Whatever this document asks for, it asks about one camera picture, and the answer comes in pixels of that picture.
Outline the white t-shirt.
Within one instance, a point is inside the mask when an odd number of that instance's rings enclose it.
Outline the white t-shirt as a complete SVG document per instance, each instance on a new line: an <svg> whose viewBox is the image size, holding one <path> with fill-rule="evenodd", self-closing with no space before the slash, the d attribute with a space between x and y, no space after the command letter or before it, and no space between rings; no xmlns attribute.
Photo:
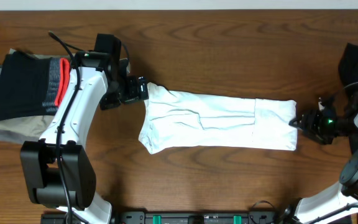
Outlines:
<svg viewBox="0 0 358 224"><path fill-rule="evenodd" d="M139 141L150 154L170 147L223 146L294 151L293 100L266 100L170 91L148 83Z"/></svg>

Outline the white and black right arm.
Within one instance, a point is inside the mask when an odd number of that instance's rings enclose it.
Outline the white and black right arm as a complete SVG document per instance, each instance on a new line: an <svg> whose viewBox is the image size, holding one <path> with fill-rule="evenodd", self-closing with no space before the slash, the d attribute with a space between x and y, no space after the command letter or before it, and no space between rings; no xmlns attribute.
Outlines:
<svg viewBox="0 0 358 224"><path fill-rule="evenodd" d="M358 114L354 123L358 128ZM312 197L301 199L291 221L327 224L355 213L358 213L358 149L341 171L339 181Z"/></svg>

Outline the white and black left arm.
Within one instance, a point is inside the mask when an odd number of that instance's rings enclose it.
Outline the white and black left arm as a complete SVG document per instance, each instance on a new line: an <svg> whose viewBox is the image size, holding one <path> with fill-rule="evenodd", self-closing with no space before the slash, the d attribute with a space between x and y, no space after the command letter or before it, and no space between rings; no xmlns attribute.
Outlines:
<svg viewBox="0 0 358 224"><path fill-rule="evenodd" d="M96 192L86 140L97 108L109 110L148 98L144 77L130 74L119 53L80 51L73 57L63 101L38 141L20 151L29 199L62 211L54 223L114 223L113 206Z"/></svg>

